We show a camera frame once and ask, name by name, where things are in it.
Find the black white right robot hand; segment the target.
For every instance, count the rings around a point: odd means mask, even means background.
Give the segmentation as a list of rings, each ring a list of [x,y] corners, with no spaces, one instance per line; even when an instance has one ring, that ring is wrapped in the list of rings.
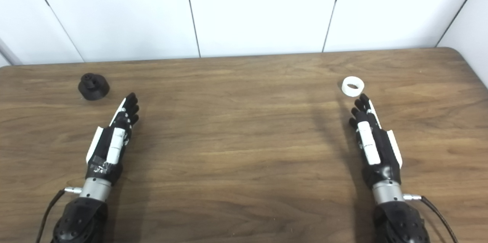
[[[349,125],[355,132],[363,167],[361,175],[368,187],[392,181],[401,184],[401,167],[393,142],[377,118],[371,99],[364,93],[355,100]]]

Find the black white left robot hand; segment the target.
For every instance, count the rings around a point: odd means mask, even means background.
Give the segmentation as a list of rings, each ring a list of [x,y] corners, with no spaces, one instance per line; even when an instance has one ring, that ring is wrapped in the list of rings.
[[[138,99],[131,92],[122,100],[110,124],[98,127],[87,153],[86,179],[104,179],[115,185],[123,171],[122,159],[139,116]]]

